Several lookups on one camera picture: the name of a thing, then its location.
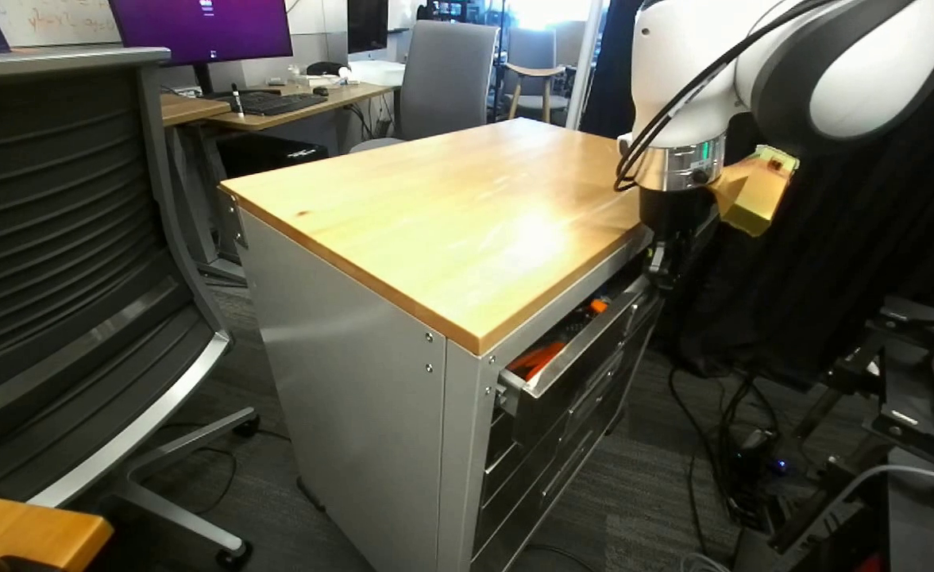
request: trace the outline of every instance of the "wooden tabletop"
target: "wooden tabletop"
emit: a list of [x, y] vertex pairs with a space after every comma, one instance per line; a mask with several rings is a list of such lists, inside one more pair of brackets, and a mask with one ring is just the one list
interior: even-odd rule
[[182, 98], [182, 95], [159, 95], [164, 127], [211, 121], [229, 115], [233, 106], [217, 98]]
[[346, 83], [340, 90], [330, 90], [330, 95], [324, 102], [309, 106], [309, 107], [297, 107], [297, 111], [284, 111], [284, 115], [245, 115], [245, 117], [241, 115], [217, 115], [213, 121], [226, 125], [233, 130], [275, 130], [275, 127], [307, 121], [307, 117], [315, 117], [315, 115], [324, 115], [333, 107], [346, 107], [346, 106], [357, 106], [362, 98], [376, 98], [385, 91], [394, 91], [394, 87]]
[[338, 155], [222, 188], [245, 211], [484, 355], [636, 240], [614, 141], [537, 121]]
[[87, 569], [109, 538], [112, 523], [99, 515], [0, 498], [0, 558], [74, 572]]

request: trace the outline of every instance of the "chair base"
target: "chair base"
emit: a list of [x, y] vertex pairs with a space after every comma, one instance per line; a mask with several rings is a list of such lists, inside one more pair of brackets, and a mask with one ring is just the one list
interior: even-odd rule
[[171, 520], [171, 523], [179, 523], [179, 528], [186, 528], [186, 530], [192, 530], [196, 538], [217, 545], [220, 548], [217, 558], [226, 569], [241, 569], [245, 558], [253, 556], [249, 540], [241, 540], [238, 533], [222, 530], [220, 523], [213, 523], [213, 520], [207, 520], [207, 518], [200, 518], [194, 513], [186, 513], [182, 504], [175, 504], [175, 501], [164, 498], [159, 493], [147, 491], [138, 477], [159, 466], [159, 465], [186, 459], [186, 454], [205, 447], [207, 443], [213, 443], [213, 439], [220, 439], [226, 432], [253, 434], [249, 427], [259, 427], [256, 407], [245, 407], [245, 409], [238, 409], [233, 416], [222, 416], [222, 421], [217, 421], [211, 427], [200, 427], [194, 432], [179, 434], [175, 443], [166, 443], [166, 446], [147, 450], [142, 459], [138, 459], [138, 461], [131, 461], [124, 466], [122, 479], [112, 485], [112, 496], [117, 496], [117, 498], [124, 498], [124, 501], [131, 501], [138, 508], [147, 508], [147, 513], [153, 513], [153, 515], [159, 515], [159, 518], [166, 518], [166, 520]]

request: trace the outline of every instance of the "purple screen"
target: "purple screen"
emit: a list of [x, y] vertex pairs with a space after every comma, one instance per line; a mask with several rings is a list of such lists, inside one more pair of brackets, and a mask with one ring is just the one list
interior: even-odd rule
[[129, 47], [164, 45], [175, 63], [291, 57], [284, 0], [112, 0]]

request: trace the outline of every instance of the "computer monitor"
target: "computer monitor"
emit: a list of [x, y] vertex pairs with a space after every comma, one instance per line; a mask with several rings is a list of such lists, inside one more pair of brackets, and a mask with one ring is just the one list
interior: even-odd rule
[[387, 0], [346, 0], [346, 55], [382, 52], [387, 45], [387, 26]]
[[213, 91], [217, 62], [291, 57], [284, 0], [112, 0], [129, 47], [164, 45]]

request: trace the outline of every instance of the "chair armrest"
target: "chair armrest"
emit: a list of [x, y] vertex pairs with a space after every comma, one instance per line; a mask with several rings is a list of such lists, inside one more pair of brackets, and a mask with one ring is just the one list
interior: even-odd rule
[[505, 62], [505, 67], [512, 72], [533, 77], [533, 81], [565, 77], [565, 67], [517, 67], [517, 63], [510, 63], [510, 62]]
[[88, 569], [116, 528], [103, 515], [0, 498], [0, 558]]

